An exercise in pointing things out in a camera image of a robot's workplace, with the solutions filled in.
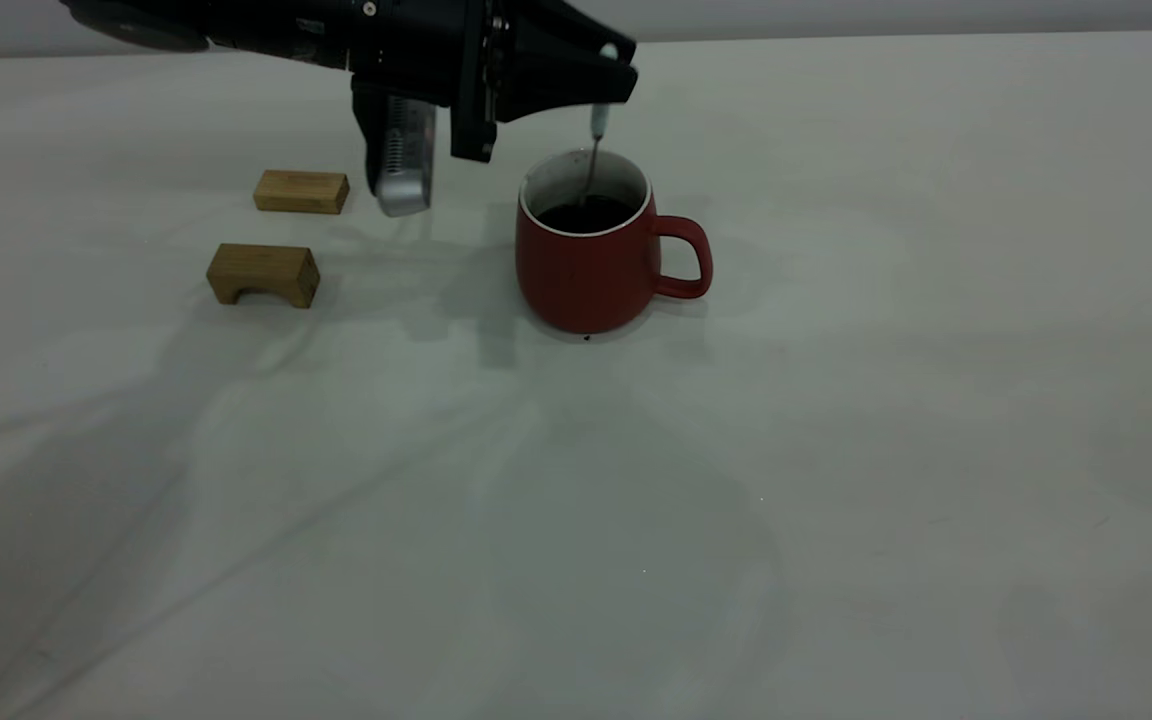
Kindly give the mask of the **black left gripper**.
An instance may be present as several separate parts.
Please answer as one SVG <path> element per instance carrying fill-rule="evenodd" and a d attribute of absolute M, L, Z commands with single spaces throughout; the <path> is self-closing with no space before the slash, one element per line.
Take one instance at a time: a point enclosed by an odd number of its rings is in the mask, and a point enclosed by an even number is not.
<path fill-rule="evenodd" d="M 636 41 L 568 1 L 499 1 L 498 67 L 508 68 L 495 92 L 492 9 L 490 1 L 361 3 L 349 71 L 369 162 L 380 161 L 389 101 L 397 97 L 448 108 L 452 156 L 482 162 L 492 159 L 495 120 L 630 99 L 639 78 L 631 65 Z M 564 53 L 581 61 L 544 60 Z M 531 55 L 539 58 L 524 58 Z"/>

